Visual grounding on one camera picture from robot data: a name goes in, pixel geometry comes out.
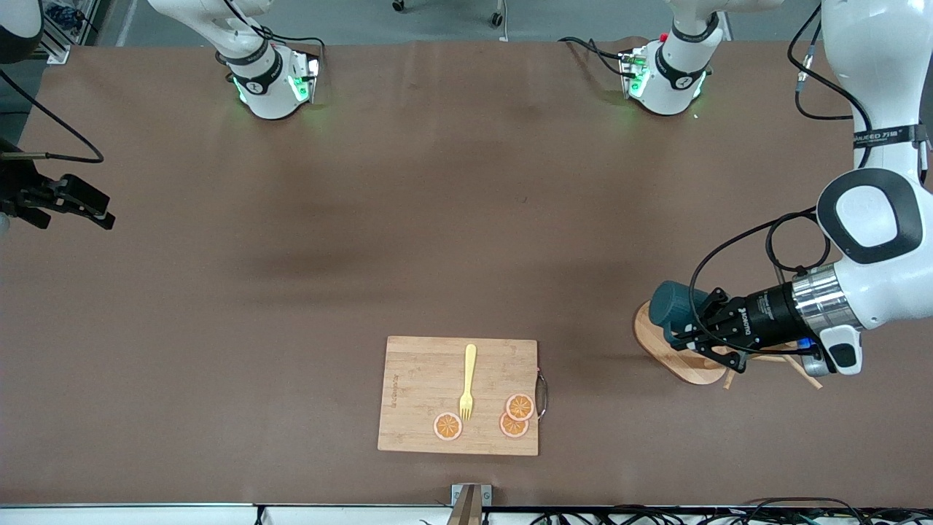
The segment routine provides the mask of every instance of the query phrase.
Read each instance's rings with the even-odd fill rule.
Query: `orange slice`
[[[528,421],[516,421],[510,418],[508,414],[503,414],[499,418],[499,430],[507,437],[522,437],[528,432],[530,426]]]
[[[463,431],[463,421],[453,412],[444,412],[434,419],[434,435],[444,441],[453,441]]]
[[[506,400],[506,414],[516,421],[527,421],[535,414],[535,402],[525,394],[515,394]]]

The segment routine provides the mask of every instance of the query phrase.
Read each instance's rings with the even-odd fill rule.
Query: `gray floor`
[[[736,40],[789,40],[819,0],[786,0],[778,9],[731,14]],[[411,40],[496,39],[489,26],[495,0],[407,0],[396,13],[391,0],[278,0],[258,17],[276,33],[314,35],[328,44],[391,44]],[[655,37],[667,31],[670,9],[662,0],[508,0],[508,37],[556,40],[574,35],[600,41],[627,35]],[[100,24],[103,46],[205,46],[206,41],[180,22],[157,13],[147,0],[112,0]],[[44,65],[14,64],[5,70],[30,92],[38,89]],[[0,113],[28,109],[6,85],[0,86]],[[933,104],[922,112],[933,121]],[[0,135],[16,142],[22,115],[0,114]]]

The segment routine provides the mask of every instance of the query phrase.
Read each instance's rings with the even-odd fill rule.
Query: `round wooden board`
[[[719,381],[726,374],[724,366],[689,350],[674,350],[667,344],[661,327],[648,320],[649,303],[641,305],[635,314],[634,331],[638,344],[675,376],[690,384],[709,385]]]

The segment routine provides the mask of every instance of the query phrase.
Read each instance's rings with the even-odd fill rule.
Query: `brown table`
[[[851,167],[783,53],[723,45],[660,118],[564,44],[333,48],[321,105],[270,122],[211,49],[74,50],[40,99],[107,160],[41,168],[109,193],[117,227],[3,241],[0,501],[424,504],[479,480],[497,504],[933,504],[933,322],[866,334],[865,372],[821,391],[769,363],[683,384],[632,336],[661,280]],[[81,152],[36,113],[22,145]],[[701,285],[770,286],[761,243]],[[390,334],[538,340],[540,456],[377,451]]]

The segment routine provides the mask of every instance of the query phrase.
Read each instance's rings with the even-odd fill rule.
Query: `metal bracket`
[[[482,485],[480,483],[457,483],[456,485],[451,485],[451,505],[457,504],[457,498],[460,497],[460,492],[463,491],[466,485],[476,485],[480,489],[483,506],[489,506],[493,504],[492,485]]]

